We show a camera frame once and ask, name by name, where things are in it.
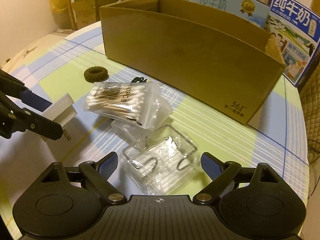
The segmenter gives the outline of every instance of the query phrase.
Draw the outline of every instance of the plaid tablecloth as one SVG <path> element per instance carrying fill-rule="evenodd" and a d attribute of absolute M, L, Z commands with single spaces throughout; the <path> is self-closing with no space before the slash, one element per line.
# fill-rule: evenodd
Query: plaid tablecloth
<path fill-rule="evenodd" d="M 109 82 L 130 82 L 136 76 L 148 78 L 106 58 L 100 22 L 69 35 L 12 73 L 34 93 L 53 102 L 69 93 L 78 112 L 68 124 L 71 141 L 61 138 L 45 143 L 30 131 L 14 133 L 10 140 L 0 138 L 0 214 L 15 239 L 20 233 L 12 218 L 12 206 L 51 162 L 76 166 L 85 160 L 99 160 L 110 151 L 120 155 L 127 145 L 112 131 L 110 119 L 82 109 L 92 87 L 84 80 L 83 72 L 94 65 L 108 69 Z M 207 151 L 222 161 L 233 160 L 245 167 L 269 163 L 307 202 L 305 124 L 298 91 L 283 76 L 249 127 L 167 85 L 163 86 L 162 96 L 174 109 L 172 125 L 193 138 L 200 152 Z M 109 182 L 127 196 L 141 193 L 119 167 Z M 175 193 L 192 197 L 209 182 L 202 174 Z"/>

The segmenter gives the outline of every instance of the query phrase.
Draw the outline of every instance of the illustration on milk box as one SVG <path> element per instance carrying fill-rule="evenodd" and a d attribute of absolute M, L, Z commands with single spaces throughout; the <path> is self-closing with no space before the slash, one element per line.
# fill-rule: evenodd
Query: illustration on milk box
<path fill-rule="evenodd" d="M 320 17 L 295 0 L 272 0 L 264 29 L 275 36 L 284 75 L 297 86 L 318 51 Z"/>
<path fill-rule="evenodd" d="M 269 6 L 258 0 L 189 0 L 241 17 L 260 28 L 264 27 Z"/>

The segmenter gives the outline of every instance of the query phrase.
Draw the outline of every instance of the round table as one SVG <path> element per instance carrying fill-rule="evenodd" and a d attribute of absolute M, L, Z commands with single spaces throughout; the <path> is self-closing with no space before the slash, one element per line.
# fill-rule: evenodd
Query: round table
<path fill-rule="evenodd" d="M 45 143 L 30 131 L 16 132 L 10 140 L 0 138 L 0 214 L 15 239 L 20 232 L 12 218 L 12 206 L 50 163 L 60 161 L 65 166 L 77 166 L 86 160 L 97 161 L 111 151 L 120 155 L 127 145 L 112 131 L 111 119 L 83 111 L 84 99 L 92 88 L 84 80 L 83 72 L 96 65 L 108 69 L 109 82 L 149 78 L 106 58 L 100 22 L 74 32 L 11 73 L 34 93 L 52 102 L 69 93 L 78 112 L 67 127 L 71 141 L 62 137 Z M 162 96 L 174 109 L 172 126 L 186 132 L 201 153 L 210 152 L 224 162 L 236 161 L 243 167 L 269 163 L 307 202 L 305 124 L 298 91 L 286 78 L 280 77 L 247 126 L 167 85 L 163 85 Z M 23 106 L 19 100 L 14 101 Z M 119 166 L 108 181 L 127 197 L 141 194 Z M 201 174 L 175 194 L 189 194 L 192 198 L 209 182 L 209 177 Z"/>

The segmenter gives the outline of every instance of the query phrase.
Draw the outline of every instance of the brown hair tie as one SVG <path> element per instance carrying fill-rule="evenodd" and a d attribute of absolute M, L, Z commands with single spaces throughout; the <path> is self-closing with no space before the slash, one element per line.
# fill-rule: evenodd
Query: brown hair tie
<path fill-rule="evenodd" d="M 88 68 L 84 74 L 84 79 L 90 83 L 102 82 L 108 79 L 108 70 L 104 67 L 95 66 Z"/>

